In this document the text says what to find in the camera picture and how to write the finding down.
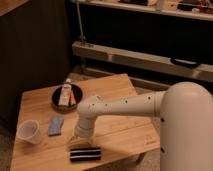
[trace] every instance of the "robotic arm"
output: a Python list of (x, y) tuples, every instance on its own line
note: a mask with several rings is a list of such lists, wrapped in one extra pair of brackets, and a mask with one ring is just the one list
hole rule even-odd
[(213, 170), (213, 98), (198, 84), (183, 82), (166, 92), (115, 101), (91, 96), (79, 103), (75, 135), (89, 138), (101, 115), (161, 117), (161, 170)]

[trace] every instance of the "wooden floor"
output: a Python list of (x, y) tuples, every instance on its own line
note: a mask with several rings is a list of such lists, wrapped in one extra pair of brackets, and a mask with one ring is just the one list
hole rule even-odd
[[(71, 73), (69, 77), (74, 81), (88, 80), (93, 77), (82, 75), (79, 73)], [(136, 88), (139, 94), (143, 93), (143, 88)], [(159, 133), (159, 119), (153, 119), (153, 124)], [(6, 129), (0, 127), (0, 171), (9, 171), (12, 156), (14, 136)], [(113, 162), (101, 167), (90, 169), (89, 171), (160, 171), (160, 150), (153, 150), (146, 153), (143, 158), (133, 156), (124, 160)]]

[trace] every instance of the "small bottle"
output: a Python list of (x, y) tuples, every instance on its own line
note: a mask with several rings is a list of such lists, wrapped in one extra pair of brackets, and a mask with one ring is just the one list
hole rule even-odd
[(67, 78), (61, 89), (58, 105), (69, 107), (71, 94), (71, 79)]

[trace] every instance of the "clear plastic cup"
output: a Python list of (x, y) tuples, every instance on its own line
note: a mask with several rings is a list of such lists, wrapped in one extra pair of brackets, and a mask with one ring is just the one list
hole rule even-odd
[(39, 123), (36, 120), (26, 120), (22, 122), (18, 127), (16, 135), (17, 138), (31, 144), (39, 144), (42, 141)]

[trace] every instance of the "small wooden table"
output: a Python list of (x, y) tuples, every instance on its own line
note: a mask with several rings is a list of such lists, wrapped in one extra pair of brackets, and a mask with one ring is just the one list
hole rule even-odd
[[(136, 96), (126, 74), (76, 82), (83, 90), (83, 98), (99, 94), (103, 99)], [(96, 121), (96, 143), (102, 148), (100, 161), (71, 163), (67, 141), (77, 120), (76, 111), (64, 114), (62, 135), (48, 137), (52, 116), (59, 114), (51, 107), (51, 95), (56, 87), (24, 92), (18, 125), (35, 119), (40, 123), (43, 141), (31, 145), (15, 139), (11, 170), (13, 171), (68, 171), (85, 170), (159, 147), (159, 136), (148, 117), (101, 116)]]

